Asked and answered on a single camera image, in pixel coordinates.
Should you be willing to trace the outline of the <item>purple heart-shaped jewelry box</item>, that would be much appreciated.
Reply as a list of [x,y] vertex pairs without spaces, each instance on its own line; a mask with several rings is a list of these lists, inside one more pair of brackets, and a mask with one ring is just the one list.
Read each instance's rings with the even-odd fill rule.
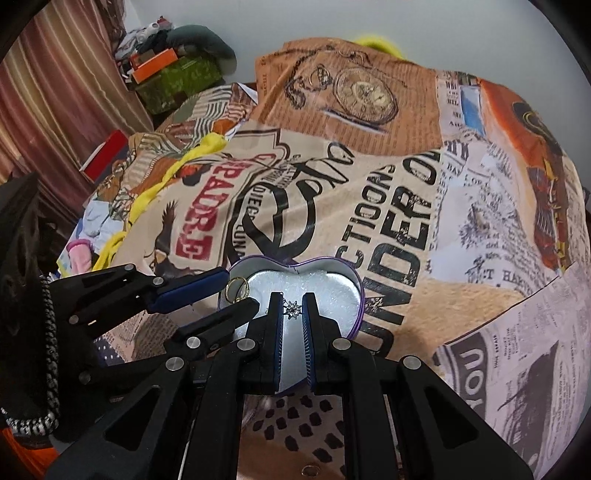
[[287,265],[259,255],[242,258],[231,266],[228,286],[218,296],[218,307],[249,297],[259,302],[257,315],[263,316],[274,292],[283,295],[279,392],[284,393],[307,380],[301,325],[304,295],[314,294],[320,314],[338,323],[342,337],[353,339],[361,327],[365,294],[356,270],[342,259],[318,257]]

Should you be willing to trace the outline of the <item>pink cloth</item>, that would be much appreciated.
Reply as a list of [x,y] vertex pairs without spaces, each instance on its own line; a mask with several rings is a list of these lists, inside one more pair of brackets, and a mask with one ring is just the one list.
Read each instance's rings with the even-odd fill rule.
[[87,239],[75,239],[66,245],[71,271],[73,274],[84,274],[92,270],[92,245]]

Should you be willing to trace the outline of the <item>red box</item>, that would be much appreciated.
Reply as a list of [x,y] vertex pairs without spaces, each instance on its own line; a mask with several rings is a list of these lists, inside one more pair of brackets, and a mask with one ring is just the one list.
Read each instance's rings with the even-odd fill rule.
[[126,158],[128,151],[128,137],[121,130],[114,130],[95,148],[79,171],[97,184],[110,174],[116,161]]

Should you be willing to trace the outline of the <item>yellow cloth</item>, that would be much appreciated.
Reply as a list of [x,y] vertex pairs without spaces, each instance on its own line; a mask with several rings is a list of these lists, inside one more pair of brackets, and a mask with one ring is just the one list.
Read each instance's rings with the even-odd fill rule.
[[217,153],[228,144],[228,140],[221,135],[214,132],[208,133],[201,139],[200,143],[194,148],[188,150],[180,160],[172,164],[162,175],[159,182],[155,183],[150,188],[144,190],[131,204],[128,217],[124,223],[124,227],[120,232],[112,235],[101,250],[97,261],[92,267],[92,272],[106,269],[110,266],[117,250],[120,248],[122,241],[127,236],[133,224],[147,209],[148,205],[157,197],[158,193],[167,185],[170,179],[183,167],[187,162],[195,160],[207,155]]

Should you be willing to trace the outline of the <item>striped red curtain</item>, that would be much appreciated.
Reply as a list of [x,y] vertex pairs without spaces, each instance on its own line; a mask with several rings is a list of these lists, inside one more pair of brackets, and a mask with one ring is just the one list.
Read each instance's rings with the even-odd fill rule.
[[111,133],[151,129],[114,59],[121,1],[51,1],[1,61],[1,178],[40,178],[48,217],[72,223],[93,190],[81,164]]

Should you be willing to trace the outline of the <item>green patterned bag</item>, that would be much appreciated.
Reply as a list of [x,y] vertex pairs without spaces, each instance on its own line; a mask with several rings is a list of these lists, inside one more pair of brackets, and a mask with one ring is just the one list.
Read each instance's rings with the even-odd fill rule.
[[135,85],[134,91],[147,112],[158,115],[178,108],[188,97],[221,82],[221,70],[212,57],[182,56]]

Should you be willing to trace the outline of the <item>printed patchwork bed blanket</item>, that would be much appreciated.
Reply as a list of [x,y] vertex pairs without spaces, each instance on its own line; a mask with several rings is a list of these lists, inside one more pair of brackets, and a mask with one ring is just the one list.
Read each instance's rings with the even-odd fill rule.
[[[356,341],[416,355],[538,479],[590,407],[590,240],[574,163],[510,89],[336,39],[288,42],[130,138],[97,197],[131,204],[208,133],[112,263],[163,277],[335,257],[362,282]],[[242,479],[342,479],[341,404],[304,382],[252,397]]]

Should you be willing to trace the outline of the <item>orange box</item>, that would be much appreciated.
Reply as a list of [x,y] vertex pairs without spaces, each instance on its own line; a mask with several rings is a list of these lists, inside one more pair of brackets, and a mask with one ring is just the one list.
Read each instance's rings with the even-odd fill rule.
[[172,48],[166,49],[134,68],[131,78],[136,84],[140,84],[177,60],[175,50]]

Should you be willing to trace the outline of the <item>grey stuffed cushion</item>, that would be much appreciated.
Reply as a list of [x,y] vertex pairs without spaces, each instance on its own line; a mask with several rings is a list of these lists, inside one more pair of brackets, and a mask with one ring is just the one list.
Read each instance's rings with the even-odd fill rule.
[[159,54],[167,49],[173,49],[178,57],[204,55],[211,58],[221,68],[222,75],[235,73],[238,66],[235,51],[221,37],[201,25],[184,25],[158,31],[136,47],[139,55],[147,51]]

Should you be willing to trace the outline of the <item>yellow plastic hoop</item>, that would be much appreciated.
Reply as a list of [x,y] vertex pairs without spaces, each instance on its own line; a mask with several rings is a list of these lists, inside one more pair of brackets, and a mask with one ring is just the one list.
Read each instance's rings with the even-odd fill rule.
[[406,56],[402,53],[402,51],[396,44],[382,36],[363,35],[353,40],[353,42],[360,46],[391,55],[399,60],[407,60]]

